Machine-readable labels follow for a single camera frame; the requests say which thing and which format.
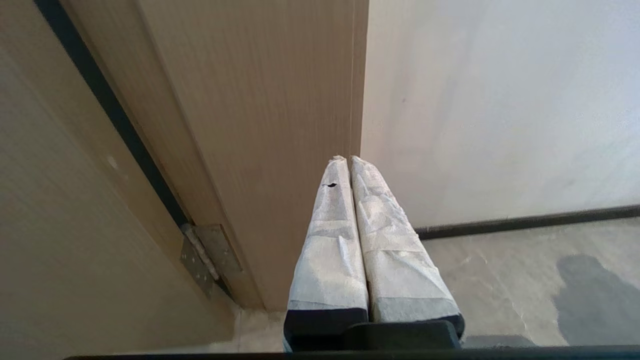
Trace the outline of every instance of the black baseboard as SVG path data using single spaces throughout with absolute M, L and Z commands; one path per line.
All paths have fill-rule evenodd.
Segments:
M 415 232 L 418 233 L 420 240 L 430 240 L 437 238 L 450 238 L 453 236 L 496 233 L 498 231 L 522 230 L 533 227 L 576 224 L 579 222 L 632 217 L 640 217 L 640 205 L 540 215 L 534 217 L 507 218 L 500 220 L 467 222 L 463 224 L 427 226 L 420 227 L 416 229 Z

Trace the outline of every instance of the white wall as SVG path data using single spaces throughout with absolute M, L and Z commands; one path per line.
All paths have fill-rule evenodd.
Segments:
M 640 203 L 639 1 L 369 11 L 362 157 L 415 227 Z

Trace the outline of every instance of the tile floor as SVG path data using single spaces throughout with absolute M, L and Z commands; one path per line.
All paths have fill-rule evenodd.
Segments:
M 465 317 L 464 347 L 640 344 L 640 218 L 424 246 Z M 232 341 L 170 352 L 280 352 L 283 322 L 243 311 Z

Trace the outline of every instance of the door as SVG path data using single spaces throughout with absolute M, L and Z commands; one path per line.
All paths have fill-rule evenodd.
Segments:
M 366 1 L 65 3 L 246 307 L 285 309 L 326 162 L 359 154 Z
M 182 234 L 36 6 L 0 8 L 0 357 L 231 338 L 228 300 L 183 269 Z

